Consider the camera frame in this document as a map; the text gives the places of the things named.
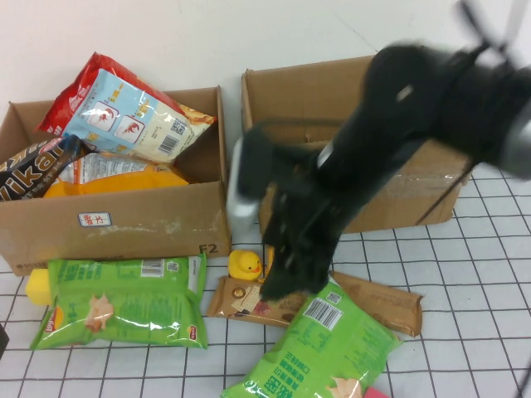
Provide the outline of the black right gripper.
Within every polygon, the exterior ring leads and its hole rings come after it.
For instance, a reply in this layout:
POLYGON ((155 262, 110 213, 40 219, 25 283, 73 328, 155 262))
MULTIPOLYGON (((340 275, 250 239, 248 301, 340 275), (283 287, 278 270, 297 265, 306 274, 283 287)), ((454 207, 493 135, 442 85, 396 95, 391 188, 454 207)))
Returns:
POLYGON ((340 198, 324 190, 313 169, 294 166, 275 176, 275 194, 264 242, 275 247, 261 286, 262 300, 319 293, 345 227, 340 198))

